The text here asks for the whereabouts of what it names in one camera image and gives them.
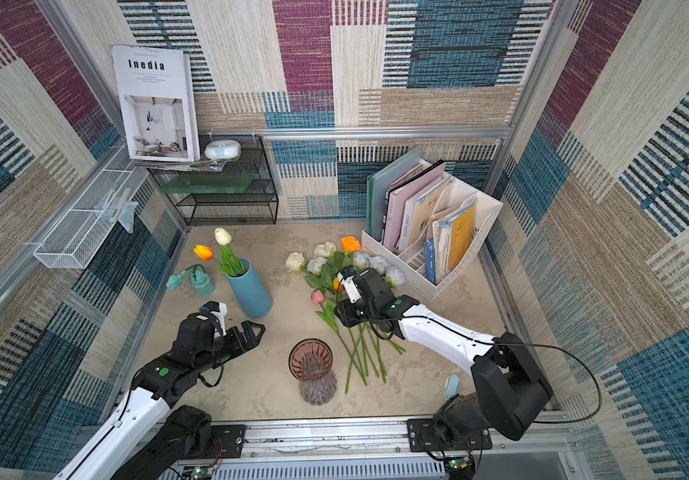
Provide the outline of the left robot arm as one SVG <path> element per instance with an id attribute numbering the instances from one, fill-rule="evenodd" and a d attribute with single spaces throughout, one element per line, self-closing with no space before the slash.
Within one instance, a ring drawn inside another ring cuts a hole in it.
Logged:
<path id="1" fill-rule="evenodd" d="M 134 374 L 118 408 L 58 479 L 156 479 L 184 458 L 222 454 L 212 416 L 174 407 L 202 374 L 260 345 L 266 327 L 244 320 L 224 328 L 226 305 L 208 302 L 178 328 L 172 349 Z"/>

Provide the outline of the white tulip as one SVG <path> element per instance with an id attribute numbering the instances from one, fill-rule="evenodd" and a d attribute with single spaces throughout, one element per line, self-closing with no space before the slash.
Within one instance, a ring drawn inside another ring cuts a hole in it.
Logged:
<path id="1" fill-rule="evenodd" d="M 220 246 L 220 270 L 232 278 L 238 278 L 246 273 L 242 260 L 232 250 L 232 235 L 224 228 L 214 230 L 214 238 Z"/>

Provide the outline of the orange red tulip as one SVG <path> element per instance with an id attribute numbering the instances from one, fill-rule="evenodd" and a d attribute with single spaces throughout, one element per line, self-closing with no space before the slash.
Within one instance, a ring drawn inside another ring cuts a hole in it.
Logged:
<path id="1" fill-rule="evenodd" d="M 206 245 L 197 245 L 194 248 L 194 254 L 200 258 L 200 260 L 204 261 L 212 261 L 214 260 L 214 250 L 212 248 L 206 246 Z M 224 266 L 222 262 L 220 262 L 220 259 L 216 260 L 216 265 L 218 265 L 218 270 L 224 272 L 224 274 L 230 276 L 232 274 L 232 269 L 230 269 L 230 266 Z"/>

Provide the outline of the orange rose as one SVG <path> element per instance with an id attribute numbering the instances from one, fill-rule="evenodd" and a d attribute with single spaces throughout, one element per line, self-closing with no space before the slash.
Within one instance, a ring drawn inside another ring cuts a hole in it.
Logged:
<path id="1" fill-rule="evenodd" d="M 342 250 L 350 253 L 360 252 L 362 250 L 362 245 L 360 240 L 354 236 L 347 236 L 340 240 L 342 243 Z"/>

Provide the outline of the blue cylindrical vase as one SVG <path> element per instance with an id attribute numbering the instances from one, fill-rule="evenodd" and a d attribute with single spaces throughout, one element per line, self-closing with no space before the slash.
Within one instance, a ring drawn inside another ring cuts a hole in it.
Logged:
<path id="1" fill-rule="evenodd" d="M 263 318 L 274 305 L 272 294 L 252 262 L 246 258 L 240 258 L 240 262 L 244 266 L 244 274 L 238 277 L 228 276 L 228 284 L 244 315 L 250 319 Z"/>

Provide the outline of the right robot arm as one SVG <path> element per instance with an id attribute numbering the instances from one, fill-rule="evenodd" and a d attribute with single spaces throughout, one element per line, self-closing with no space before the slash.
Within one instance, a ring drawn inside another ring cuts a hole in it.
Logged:
<path id="1" fill-rule="evenodd" d="M 334 315 L 352 328 L 363 323 L 418 343 L 470 374 L 475 392 L 456 395 L 434 414 L 432 436 L 457 447 L 473 434 L 494 429 L 520 440 L 553 396 L 545 374 L 518 336 L 499 337 L 464 328 L 408 295 L 396 296 L 374 268 L 344 268 L 336 278 L 347 298 Z"/>

